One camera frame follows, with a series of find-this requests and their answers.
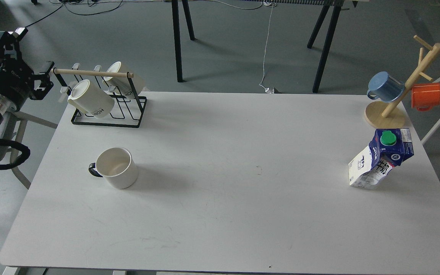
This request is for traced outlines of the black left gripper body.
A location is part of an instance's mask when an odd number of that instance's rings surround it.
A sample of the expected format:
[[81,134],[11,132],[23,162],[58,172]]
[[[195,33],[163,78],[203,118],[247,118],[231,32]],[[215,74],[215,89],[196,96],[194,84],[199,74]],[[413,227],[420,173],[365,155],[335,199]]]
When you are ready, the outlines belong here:
[[36,75],[23,61],[19,47],[26,33],[25,27],[0,31],[0,113],[18,112],[27,99],[39,99]]

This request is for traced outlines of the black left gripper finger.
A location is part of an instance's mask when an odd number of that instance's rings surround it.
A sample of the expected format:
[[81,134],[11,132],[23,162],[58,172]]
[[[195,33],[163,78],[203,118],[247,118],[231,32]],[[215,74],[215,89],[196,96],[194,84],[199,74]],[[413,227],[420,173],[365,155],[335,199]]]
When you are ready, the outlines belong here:
[[54,85],[39,85],[36,89],[33,89],[30,92],[29,98],[31,100],[42,100],[47,96],[53,87]]
[[33,74],[33,81],[40,81],[39,86],[53,86],[53,82],[50,80],[50,72],[54,66],[54,61],[46,61],[42,68]]

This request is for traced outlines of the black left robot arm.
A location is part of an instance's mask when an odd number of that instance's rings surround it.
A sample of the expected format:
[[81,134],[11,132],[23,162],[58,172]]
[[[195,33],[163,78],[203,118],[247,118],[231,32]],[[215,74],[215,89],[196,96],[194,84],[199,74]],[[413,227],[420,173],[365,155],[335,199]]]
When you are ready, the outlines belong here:
[[19,170],[31,154],[22,144],[26,125],[29,121],[53,129],[57,125],[21,112],[27,99],[42,100],[54,86],[50,79],[53,61],[47,61],[37,73],[23,61],[20,41],[26,33],[26,27],[0,31],[0,170],[11,170],[29,188],[31,181]]

